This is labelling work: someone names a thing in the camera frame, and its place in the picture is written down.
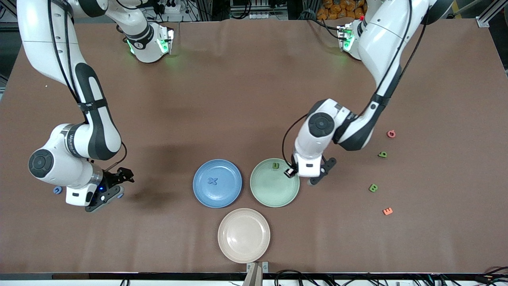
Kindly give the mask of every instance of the black cable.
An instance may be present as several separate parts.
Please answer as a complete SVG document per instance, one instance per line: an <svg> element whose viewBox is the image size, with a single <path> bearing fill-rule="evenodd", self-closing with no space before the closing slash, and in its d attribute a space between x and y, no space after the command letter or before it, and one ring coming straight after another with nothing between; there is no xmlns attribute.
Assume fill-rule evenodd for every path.
<svg viewBox="0 0 508 286"><path fill-rule="evenodd" d="M275 279L273 281L273 284L275 286L279 286L279 276L284 274L284 273L287 273L287 272L291 272L291 273L297 273L297 274L300 274L300 276L298 277L298 284L299 285L303 285L303 282L302 282L302 277L304 277L307 281L309 281L310 283L316 285L316 286L320 286L316 281L314 281L314 279L310 279L307 275L303 274L302 272L300 271L297 271L297 270L292 270L292 269L286 269L286 270L281 270L281 271L278 271L275 275Z"/></svg>
<svg viewBox="0 0 508 286"><path fill-rule="evenodd" d="M243 13L240 14L239 17L235 17L235 16L231 15L231 18L238 19L238 20L243 19L243 18L247 17L250 14L251 8L252 8L252 2L251 2L251 0L248 0L248 2L245 4L245 10L243 11Z"/></svg>
<svg viewBox="0 0 508 286"><path fill-rule="evenodd" d="M290 127L289 129L286 131L286 133L284 134L284 138L282 138L282 157L284 158L284 161L286 162L286 164L291 167L292 165L286 160L285 158L285 154L284 154L284 143L285 143L285 138L287 137L289 131L291 131L291 129L298 123L300 122L300 120L304 119L305 117L307 117L307 114L300 117L297 121L295 121Z"/></svg>
<svg viewBox="0 0 508 286"><path fill-rule="evenodd" d="M124 155L123 155L123 157L120 159L120 161L118 161L118 162L114 163L113 165L111 165L111 166L109 166L107 169L105 169L105 170L104 170L105 172L107 172L107 171L111 170L114 166L116 166L116 165L118 165L118 164L122 163L122 162L125 160L125 158L127 157L127 146L125 146L125 144L124 144L123 142L122 142L122 146L123 146L123 148L125 149L125 154L124 154Z"/></svg>
<svg viewBox="0 0 508 286"><path fill-rule="evenodd" d="M416 42L416 46L415 48L413 49L413 52L411 53L411 55L409 56L409 60L407 60L407 63L406 65L404 66L404 69L402 70L402 72L400 73L400 76L399 76L399 79L397 80L397 83L400 82L400 79L402 78L402 76L404 75L404 73L406 72L406 69L407 69L407 66L409 66L409 63L411 62L412 60L412 57L415 55L416 53L416 50L418 49L418 46L420 45L420 42L422 41L422 38L423 38L423 33L425 33L425 28L427 27L427 23L423 24L423 28L422 28L422 32L420 33L420 36L418 37L418 41Z"/></svg>
<svg viewBox="0 0 508 286"><path fill-rule="evenodd" d="M192 10L192 7L190 7L189 9L190 9L190 11L192 12L192 14L194 15L194 18L196 19L196 21L195 21L195 22L199 22L198 17L197 17L197 16L196 16L196 14L194 13L194 10Z"/></svg>
<svg viewBox="0 0 508 286"><path fill-rule="evenodd" d="M342 29L342 28L337 28L337 27L328 26L328 25L323 24L323 23L321 23L321 22L319 22L319 21L317 21L317 20L315 20L315 19L312 19L312 18L305 18L304 20L313 21L313 22L317 23L318 25L320 25L321 27L327 27L327 28L328 28L328 29L330 29L330 30L339 31L339 30L341 30L341 29Z"/></svg>
<svg viewBox="0 0 508 286"><path fill-rule="evenodd" d="M120 3L120 1L118 1L118 0L116 0L116 2L117 2L120 6L124 7L124 8L125 8L125 9L127 9L127 10L136 10L136 9L138 8L138 7L134 7L134 8L129 8L129 7L126 7L126 6L124 6L122 3ZM139 0L139 5L140 5L140 6L141 6L141 5L143 5L143 1L142 1L142 0Z"/></svg>
<svg viewBox="0 0 508 286"><path fill-rule="evenodd" d="M48 0L48 20L49 20L49 31L51 33L51 39L53 43L53 49L55 51L55 57L56 61L58 62L58 66L60 67L60 71L62 72L62 76L67 84L67 87L69 88L69 91L71 92L72 96L74 97L74 100L76 100L76 103L80 103L79 99L76 97L76 94L74 94L74 91L71 88L71 85L69 84L69 81L67 80L67 76L65 74L65 71L63 70L63 65L60 60L60 56L58 56L58 48L56 47L56 40L55 40L55 30L53 28L53 13L51 12L51 0Z"/></svg>
<svg viewBox="0 0 508 286"><path fill-rule="evenodd" d="M420 274L416 274L416 275L422 279L422 281L425 283L426 286L432 286L432 284L430 284L429 281L427 281L427 278L423 277Z"/></svg>
<svg viewBox="0 0 508 286"><path fill-rule="evenodd" d="M208 16L210 16L210 17L215 16L215 14L213 13L213 11L212 11L212 13L210 14L210 13L208 13L208 12L206 12L206 11L201 10L201 9L200 9L200 8L199 8L196 4L194 4L193 2L190 2L190 3L191 3L191 4L192 4L192 6L194 6L196 9L198 9L198 11L199 11L199 12L203 12L203 13L207 14L207 15L208 15ZM220 5L220 6L223 6L223 8L222 8L222 9L220 9L217 13L219 13L219 12L221 13L221 15L220 15L220 19L222 20L222 19L223 19L223 17L222 17L222 13L223 13L224 11L226 11L226 10L228 9L228 7L227 7L226 5Z"/></svg>
<svg viewBox="0 0 508 286"><path fill-rule="evenodd" d="M347 286L349 283L355 281L356 279L357 279L357 277L353 277L353 279L351 279L348 282L344 283L344 285L342 285L342 286Z"/></svg>
<svg viewBox="0 0 508 286"><path fill-rule="evenodd" d="M378 91L379 91L379 88L381 87L381 85L385 82L385 79L388 75L388 72L390 71L390 69L392 68L392 65L393 63L395 62L395 59L397 58L397 55L401 52L400 49L402 48L402 45L404 44L404 39L406 38L407 36L407 32L409 32L409 27L411 26L411 18L412 18L412 1L411 0L407 0L409 2L409 18L407 20L407 27L406 27L406 31L404 32L404 36L402 37L402 40L400 41L400 45L399 47L397 48L397 51L395 52L395 55L393 55L393 59L392 61L390 62L390 65L388 66L388 69L386 70L385 72L385 75L383 76L383 78L381 79L381 81L379 82L379 85L377 86L377 89L375 91L374 94L377 94Z"/></svg>
<svg viewBox="0 0 508 286"><path fill-rule="evenodd" d="M72 88L74 90L74 94L76 95L76 97L79 99L79 94L78 94L78 89L76 88L76 83L74 82L74 76L73 76L73 72L72 72L72 65L71 65L71 47L70 47L70 44L69 44L69 29L67 27L67 24L68 24L68 20L67 20L67 13L64 11L65 15L64 15L64 25L65 25L65 45L66 45L66 49L67 49L67 64L68 64L68 68L69 68L69 77L71 78L71 83L72 83Z"/></svg>
<svg viewBox="0 0 508 286"><path fill-rule="evenodd" d="M129 286L131 285L131 281L128 278L124 278L122 282L120 282L120 286Z"/></svg>
<svg viewBox="0 0 508 286"><path fill-rule="evenodd" d="M2 19L4 16L5 16L5 13L7 12L7 8L3 8L2 9L4 12L2 13L2 15L0 16L0 19Z"/></svg>
<svg viewBox="0 0 508 286"><path fill-rule="evenodd" d="M323 22L324 27L325 27L325 28L326 28L326 30L330 33L330 35L332 35L332 37L334 37L335 39L338 39L338 40L344 40L344 41L345 41L345 40L347 40L347 39L346 39L346 38L344 38L344 37L339 37L339 36L334 35L334 34L332 33L332 31L330 31L330 29L328 28L328 26L325 24L325 21L324 21L324 20L322 20L322 22Z"/></svg>
<svg viewBox="0 0 508 286"><path fill-rule="evenodd" d="M496 272L499 272L499 271L505 270L505 269L508 269L508 266L496 268L496 269L494 269L492 271L489 271L489 272L485 273L485 275L494 274Z"/></svg>
<svg viewBox="0 0 508 286"><path fill-rule="evenodd" d="M65 22L67 57L68 57L67 60L69 62L69 74L72 77L72 69L70 68L70 66L71 66L71 56L70 56L70 49L69 49L69 31L68 31L68 28L67 28L67 12L64 11L64 13L65 13L65 15L64 15L64 17L65 17L64 22ZM81 101L79 100L79 98L76 96L76 93L74 92L74 90L76 90L76 88L74 87L74 90L71 88L69 80L67 79L67 76L65 74L65 70L63 70L62 61L60 59L60 56L58 55L59 53L58 53L58 48L56 47L55 30L54 30L54 27L53 27L53 12L51 11L51 0L48 0L48 20L49 20L49 30L50 30L50 33L51 33L51 42L53 43L53 49L55 51L56 61L58 62L58 66L60 67L60 72L62 73L62 77L64 78L65 83L67 85L67 88L71 92L72 97L74 98L76 103L79 104L79 103L81 103ZM86 118L85 114L83 114L83 117L85 118L85 123L88 124L88 119Z"/></svg>
<svg viewBox="0 0 508 286"><path fill-rule="evenodd" d="M446 279L446 280L450 280L453 284L455 284L456 286L462 286L461 284L459 284L457 281L453 280L453 279L450 279L448 278L448 276L442 274L442 276Z"/></svg>

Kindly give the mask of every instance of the blue plate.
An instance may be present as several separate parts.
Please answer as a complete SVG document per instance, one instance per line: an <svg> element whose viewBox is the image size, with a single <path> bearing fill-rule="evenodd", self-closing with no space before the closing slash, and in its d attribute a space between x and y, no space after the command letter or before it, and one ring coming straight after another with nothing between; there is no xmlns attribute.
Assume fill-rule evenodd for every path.
<svg viewBox="0 0 508 286"><path fill-rule="evenodd" d="M223 208L236 200L242 189L240 170L230 161L204 163L194 175L194 195L210 208Z"/></svg>

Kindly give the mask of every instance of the black wire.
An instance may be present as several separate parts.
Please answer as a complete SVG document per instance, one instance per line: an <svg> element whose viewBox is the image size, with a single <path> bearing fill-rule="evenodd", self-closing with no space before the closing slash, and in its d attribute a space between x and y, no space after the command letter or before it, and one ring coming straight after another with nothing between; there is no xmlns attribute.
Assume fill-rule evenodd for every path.
<svg viewBox="0 0 508 286"><path fill-rule="evenodd" d="M501 270L505 270L505 269L508 269L508 266L505 266L505 267L499 267L499 268L497 268L497 269L494 269L494 270L492 270L492 271L489 271L489 272L485 273L485 275L494 274L494 273L496 273L496 272L499 272L499 271L501 271Z"/></svg>
<svg viewBox="0 0 508 286"><path fill-rule="evenodd" d="M503 280L496 280L496 279L494 279L494 280L492 280L492 281L488 282L487 284L485 284L485 286L490 286L490 285L494 285L494 286L496 286L496 283L498 283L498 282L505 282L505 281L503 281Z"/></svg>
<svg viewBox="0 0 508 286"><path fill-rule="evenodd" d="M55 40L55 30L53 28L53 17L51 12L51 0L48 0L48 18L49 18L49 30L51 33L51 39L53 42L53 49L55 51L56 61L58 62L58 66L60 67L60 71L62 72L62 76L67 84L67 87L69 88L69 91L71 92L72 96L74 97L74 100L76 100L76 103L80 103L79 99L76 97L76 94L71 88L71 85L69 84L69 81L67 80L67 76L65 74L65 71L63 70L63 65L60 60L60 56L58 56L58 48L56 47L56 40Z"/></svg>
<svg viewBox="0 0 508 286"><path fill-rule="evenodd" d="M2 18L5 16L5 13L7 12L7 8L3 8L3 11L4 11L4 12L3 12L3 13L2 13L2 15L0 16L0 19L2 19Z"/></svg>
<svg viewBox="0 0 508 286"><path fill-rule="evenodd" d="M457 281L455 281L455 280L453 280L453 279L448 278L448 276L446 276L446 275L444 275L444 274L442 274L442 275L446 278L446 280L450 280L453 284L455 284L455 285L457 285L457 286L462 286L461 284L457 283Z"/></svg>
<svg viewBox="0 0 508 286"><path fill-rule="evenodd" d="M197 16L196 16L196 14L194 13L194 10L192 10L192 7L190 8L190 11L191 11L191 12L192 12L192 14L194 15L194 18L196 19L196 22L199 22L198 17L197 17Z"/></svg>
<svg viewBox="0 0 508 286"><path fill-rule="evenodd" d="M76 83L74 82L74 76L73 76L73 72L72 72L72 65L71 65L71 47L70 47L70 44L69 44L69 30L67 28L67 24L68 24L68 20L67 20L67 13L64 15L64 25L65 25L65 45L66 45L66 49L67 49L67 64L68 64L68 68L69 68L69 77L71 78L71 83L72 83L72 88L74 90L74 94L76 95L76 97L79 99L79 94L78 94L78 89L76 88Z"/></svg>
<svg viewBox="0 0 508 286"><path fill-rule="evenodd" d="M65 22L67 56L68 56L67 60L69 62L69 75L72 77L72 69L70 68L70 66L71 66L71 58L70 58L70 49L69 49L69 31L68 31L68 28L67 28L67 12L64 11L64 13L65 13L65 15L64 15L64 17L65 17L64 22ZM79 103L81 103L81 101L79 100L79 98L76 96L76 93L74 92L74 90L76 90L76 88L74 88L74 90L71 88L71 85L69 84L69 80L67 79L65 71L63 70L62 61L60 59L60 56L58 55L58 48L56 47L56 39L55 39L55 30L54 30L54 27L53 27L53 12L51 11L51 0L48 0L48 20L49 20L49 30L51 32L51 42L53 43L53 49L55 51L56 61L58 62L58 66L60 67L60 72L62 72L62 76L63 76L63 78L65 80L67 88L69 89L69 91L72 94L72 97L74 98L76 103L79 104ZM86 118L85 114L83 114L83 117L85 118L85 123L88 124L88 119Z"/></svg>
<svg viewBox="0 0 508 286"><path fill-rule="evenodd" d="M192 4L192 6L196 7L196 9L198 9L198 11L199 11L199 12L203 12L203 13L207 14L207 15L208 15L208 16L210 16L210 17L213 17L213 16L215 16L215 15L216 15L216 14L214 14L214 13L213 13L213 11L212 11L212 13L210 14L210 13L208 13L208 12L206 12L206 11L201 10L201 9L200 9L200 8L199 8L196 4L194 4L194 2L192 2L192 1L191 1L190 3ZM223 15L222 15L222 14L223 14L223 12L224 12L224 11L226 11L226 10L228 9L228 6L226 6L226 5L220 5L220 6L223 6L223 8L222 8L222 9L220 9L219 11L217 11L217 10L216 10L216 11L217 11L217 13L219 13L219 12L220 12L220 19L222 20L222 19L223 19Z"/></svg>
<svg viewBox="0 0 508 286"><path fill-rule="evenodd" d="M128 278L124 278L122 282L120 282L120 286L129 286L131 285L131 281Z"/></svg>
<svg viewBox="0 0 508 286"><path fill-rule="evenodd" d="M250 14L250 9L252 8L252 2L251 0L248 0L247 3L245 3L245 10L243 10L243 13L239 17L235 17L231 15L231 18L241 20L245 17L247 17Z"/></svg>
<svg viewBox="0 0 508 286"><path fill-rule="evenodd" d="M342 286L347 286L349 283L353 282L356 279L357 279L357 277L353 277L353 279L351 279L348 282L344 283L344 285L342 285Z"/></svg>
<svg viewBox="0 0 508 286"><path fill-rule="evenodd" d="M284 273L287 273L287 272L291 272L291 273L298 273L300 274L300 276L298 277L298 284L299 285L303 285L302 283L302 277L304 277L307 281L309 281L310 283L316 285L316 286L320 286L316 281L314 281L313 279L310 279L307 275L303 274L302 272L298 271L298 270L292 270L292 269L286 269L286 270L281 270L281 271L278 271L275 275L275 279L273 281L273 284L275 286L279 286L279 276L281 274L284 274Z"/></svg>
<svg viewBox="0 0 508 286"><path fill-rule="evenodd" d="M120 161L118 161L118 162L114 163L113 165L111 165L111 166L109 166L107 169L105 169L105 170L104 170L105 172L107 172L107 171L111 170L114 166L116 166L116 165L118 165L118 164L122 163L122 162L125 160L125 158L127 157L127 146L125 146L125 144L124 144L123 142L122 142L122 146L123 146L123 148L125 149L125 154L124 154L124 155L123 155L123 157L120 159Z"/></svg>
<svg viewBox="0 0 508 286"><path fill-rule="evenodd" d="M325 24L325 21L324 21L324 20L322 20L322 22L323 22L323 27L325 27L325 28L326 28L326 30L330 33L330 35L332 35L332 37L334 37L335 39L338 39L338 40L347 40L347 39L346 39L346 38L344 38L344 37L339 37L339 36L334 35L334 34L332 33L332 31L330 31L330 28L328 28L328 26Z"/></svg>
<svg viewBox="0 0 508 286"><path fill-rule="evenodd" d="M386 70L385 72L385 75L383 76L383 78L381 79L381 81L379 82L379 85L377 86L377 89L375 91L375 94L377 94L377 92L379 91L379 88L381 87L381 85L383 84L383 82L385 81L386 79L386 76L388 75L388 72L390 71L390 69L392 68L392 65L393 63L395 62L395 59L397 58L397 55L401 52L400 49L402 48L402 45L404 44L404 40L407 36L407 32L409 32L409 27L411 25L411 18L412 18L412 1L411 0L407 0L409 2L409 18L407 20L407 27L406 27L406 31L404 32L404 36L402 37L402 40L400 41L400 45L399 47L397 48L397 51L395 52L395 55L393 55L393 59L392 59L392 62L390 63L390 65L388 66L388 69Z"/></svg>
<svg viewBox="0 0 508 286"><path fill-rule="evenodd" d="M127 9L127 10L136 10L136 9L138 8L138 7L134 7L134 8L125 7L124 5L122 5L122 3L120 3L120 1L116 0L116 2L117 2L120 6L124 7L124 8L125 8L125 9ZM143 5L143 1L142 1L142 0L139 0L139 5Z"/></svg>
<svg viewBox="0 0 508 286"><path fill-rule="evenodd" d="M418 277L420 277L422 279L422 281L425 283L426 286L432 286L432 284L430 284L428 281L427 281L427 278L426 277L423 277L422 275L420 274L417 274Z"/></svg>
<svg viewBox="0 0 508 286"><path fill-rule="evenodd" d="M314 23L317 23L318 25L320 25L321 27L327 27L328 29L330 30L335 30L335 31L339 31L339 30L342 30L342 28L337 28L337 27L332 27L332 26L328 26L326 24L323 24L319 21L316 21L315 19L312 19L312 18L305 18L304 20L309 20L309 21L313 21Z"/></svg>
<svg viewBox="0 0 508 286"><path fill-rule="evenodd" d="M286 131L286 133L284 134L284 138L282 138L282 157L284 158L284 161L286 162L286 164L289 166L289 167L292 167L292 165L286 160L285 158L285 154L284 154L284 143L285 143L285 138L287 137L289 131L291 131L291 129L298 123L300 122L300 120L304 119L305 117L307 116L304 115L302 117L300 117L297 121L295 121L290 127L289 129Z"/></svg>
<svg viewBox="0 0 508 286"><path fill-rule="evenodd" d="M425 23L423 25L423 28L422 28L422 32L420 33L420 36L418 37L418 41L416 42L416 46L415 48L413 49L413 52L411 53L411 55L409 56L409 60L407 60L407 63L406 65L404 66L404 69L402 70L402 72L400 73L400 76L399 76L399 79L397 80L397 83L400 82L400 79L402 78L402 76L404 75L404 73L406 72L406 69L407 69L407 66L409 66L409 63L411 62L412 60L412 57L415 55L416 53L416 50L418 49L418 46L420 45L420 42L422 41L422 38L423 38L423 33L425 33L425 28L427 27L427 23Z"/></svg>

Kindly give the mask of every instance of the green plate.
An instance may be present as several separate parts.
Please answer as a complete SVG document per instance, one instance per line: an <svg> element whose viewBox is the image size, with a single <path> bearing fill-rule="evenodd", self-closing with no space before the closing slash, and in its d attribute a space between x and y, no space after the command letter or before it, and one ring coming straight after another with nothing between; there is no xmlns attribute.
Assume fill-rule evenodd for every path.
<svg viewBox="0 0 508 286"><path fill-rule="evenodd" d="M280 208L294 200L300 189L300 179L284 175L287 168L286 162L277 158L266 159L254 168L250 189L261 204Z"/></svg>

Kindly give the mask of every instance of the plate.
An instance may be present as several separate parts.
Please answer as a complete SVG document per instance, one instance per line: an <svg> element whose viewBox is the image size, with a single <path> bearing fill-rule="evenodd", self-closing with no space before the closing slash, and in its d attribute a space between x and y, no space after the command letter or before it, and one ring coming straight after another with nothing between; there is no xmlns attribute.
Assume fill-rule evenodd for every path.
<svg viewBox="0 0 508 286"><path fill-rule="evenodd" d="M223 208L236 200L242 189L240 170L227 160L215 159L201 165L194 175L194 195L210 208Z"/></svg>
<svg viewBox="0 0 508 286"><path fill-rule="evenodd" d="M296 198L300 179L284 175L287 168L286 162L277 158L266 159L254 168L250 175L250 189L261 204L279 208Z"/></svg>
<svg viewBox="0 0 508 286"><path fill-rule="evenodd" d="M227 214L217 234L224 255L237 263L258 260L270 244L266 219L252 209L237 209Z"/></svg>

